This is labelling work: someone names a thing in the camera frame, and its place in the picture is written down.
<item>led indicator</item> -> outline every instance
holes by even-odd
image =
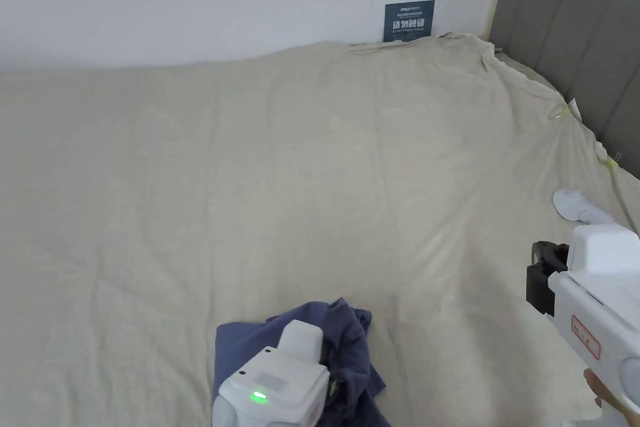
[[[257,404],[269,403],[269,401],[267,400],[267,396],[260,392],[254,392],[253,394],[251,394],[251,400],[256,402]]]

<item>blue cloth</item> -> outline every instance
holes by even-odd
[[[372,315],[350,308],[345,299],[328,304],[309,302],[265,323],[233,322],[216,332],[214,396],[220,384],[267,346],[278,345],[292,320],[316,325],[324,333],[321,363],[331,379],[319,427],[390,427],[374,398],[385,388],[369,362],[367,331]]]

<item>dark blue sign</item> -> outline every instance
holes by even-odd
[[[385,5],[382,41],[408,42],[431,35],[434,6],[435,0]]]

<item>white device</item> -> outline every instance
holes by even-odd
[[[549,277],[547,316],[614,397],[640,413],[640,239],[615,223],[578,226],[566,266]],[[603,402],[601,419],[566,425],[628,423]]]
[[[580,190],[557,190],[554,193],[554,207],[567,220],[587,224],[616,222],[606,210],[590,203]]]
[[[224,380],[212,427],[314,427],[324,409],[329,371],[320,365],[323,332],[298,320]]]

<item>gray headboard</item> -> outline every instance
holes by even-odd
[[[640,178],[640,0],[499,0],[489,39],[576,99]]]

